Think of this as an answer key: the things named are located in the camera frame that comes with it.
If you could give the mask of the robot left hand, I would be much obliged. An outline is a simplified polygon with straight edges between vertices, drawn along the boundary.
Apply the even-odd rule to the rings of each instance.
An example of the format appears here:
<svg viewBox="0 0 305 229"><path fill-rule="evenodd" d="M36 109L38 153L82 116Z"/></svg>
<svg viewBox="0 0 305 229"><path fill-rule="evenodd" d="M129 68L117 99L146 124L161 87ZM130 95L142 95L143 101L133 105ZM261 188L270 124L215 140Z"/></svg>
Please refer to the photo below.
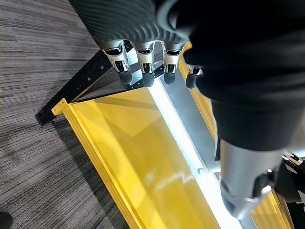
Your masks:
<svg viewBox="0 0 305 229"><path fill-rule="evenodd" d="M302 0L72 0L86 29L132 81L123 41L136 51L143 83L154 82L154 44L163 44L164 80L180 57L187 86L211 101L221 161L221 196L237 219L278 183L285 149L305 111L305 3Z"/></svg>

